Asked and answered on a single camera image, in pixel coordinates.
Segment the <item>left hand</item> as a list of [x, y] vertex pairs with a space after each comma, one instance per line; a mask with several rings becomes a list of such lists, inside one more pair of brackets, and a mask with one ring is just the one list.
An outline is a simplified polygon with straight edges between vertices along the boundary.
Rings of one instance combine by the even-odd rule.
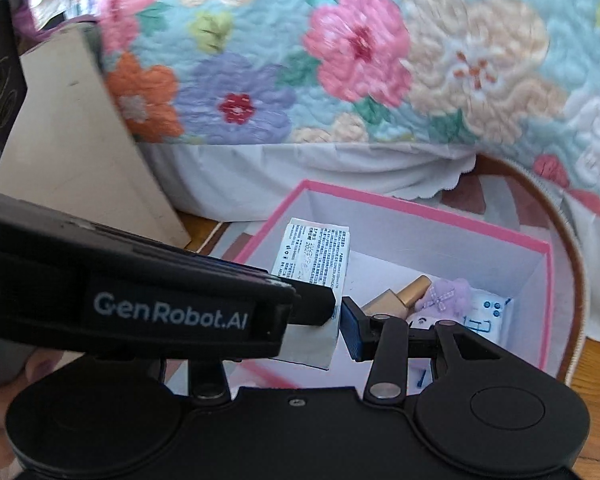
[[12, 400], [27, 386], [50, 374], [60, 362], [63, 351], [35, 349], [15, 377], [0, 385], [0, 470], [15, 459], [5, 429], [5, 416]]

